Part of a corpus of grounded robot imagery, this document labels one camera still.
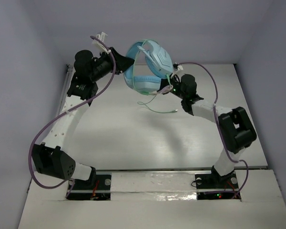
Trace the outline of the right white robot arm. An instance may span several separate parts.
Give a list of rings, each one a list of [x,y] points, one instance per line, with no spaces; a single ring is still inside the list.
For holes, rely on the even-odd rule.
[[[160,89],[169,90],[181,99],[183,110],[216,124],[223,150],[211,168],[210,180],[215,187],[222,187],[232,176],[240,155],[257,139],[253,124],[243,107],[227,108],[218,106],[200,97],[197,83],[190,74],[181,78],[171,76],[162,79]]]

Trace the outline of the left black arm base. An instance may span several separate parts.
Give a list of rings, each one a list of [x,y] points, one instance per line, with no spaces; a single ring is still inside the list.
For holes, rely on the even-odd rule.
[[[67,189],[67,200],[111,200],[111,174],[97,174],[96,181],[92,185],[85,184],[82,180],[75,180],[72,188],[72,182]]]

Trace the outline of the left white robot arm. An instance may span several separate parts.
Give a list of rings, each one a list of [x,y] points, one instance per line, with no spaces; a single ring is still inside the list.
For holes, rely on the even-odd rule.
[[[94,98],[101,95],[97,81],[107,74],[120,74],[134,63],[133,58],[119,54],[113,47],[95,57],[91,51],[75,54],[74,74],[61,113],[45,126],[51,128],[42,143],[33,142],[29,149],[29,166],[40,174],[63,181],[80,180],[86,188],[96,184],[95,168],[76,162],[67,154],[74,131]]]

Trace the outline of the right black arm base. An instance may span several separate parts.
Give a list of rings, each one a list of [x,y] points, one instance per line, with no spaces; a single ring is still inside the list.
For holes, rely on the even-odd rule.
[[[219,183],[211,179],[211,174],[196,174],[191,186],[196,188],[198,200],[241,199],[240,194],[235,196],[239,190],[235,173]]]

